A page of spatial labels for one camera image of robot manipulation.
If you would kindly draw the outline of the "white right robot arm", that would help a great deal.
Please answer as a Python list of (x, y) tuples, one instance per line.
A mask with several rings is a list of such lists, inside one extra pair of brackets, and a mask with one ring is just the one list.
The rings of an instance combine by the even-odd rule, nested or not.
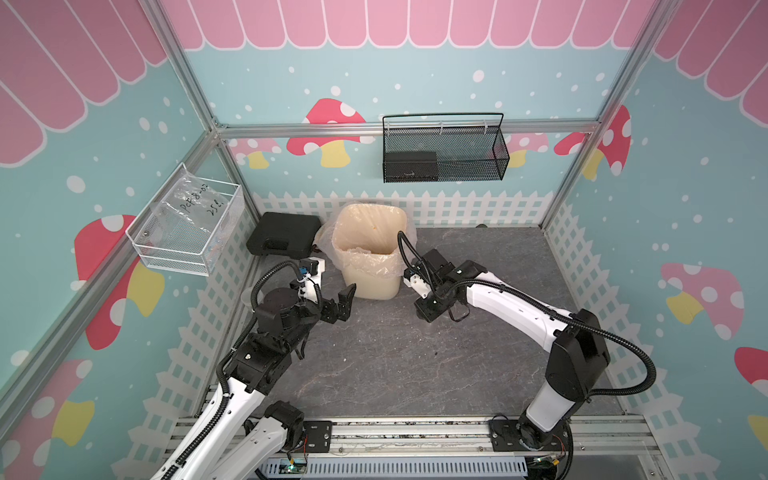
[(555, 308), (503, 282), (484, 266), (459, 266), (433, 249), (408, 263), (403, 283), (419, 298), (417, 316), (427, 322), (460, 303), (500, 318), (548, 354), (545, 379), (515, 422), (515, 436), (528, 450), (541, 450), (586, 401), (610, 360), (597, 317)]

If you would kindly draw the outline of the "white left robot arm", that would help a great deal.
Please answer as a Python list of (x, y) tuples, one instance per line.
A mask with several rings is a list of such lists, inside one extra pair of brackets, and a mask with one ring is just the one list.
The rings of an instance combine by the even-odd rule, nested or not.
[(319, 322), (346, 321), (355, 285), (325, 299), (316, 283), (278, 288), (256, 304), (253, 326), (216, 367), (217, 390), (204, 412), (165, 463), (157, 479), (247, 479), (272, 455), (305, 441), (304, 414), (285, 401), (266, 408), (236, 446), (230, 443), (278, 380), (303, 354)]

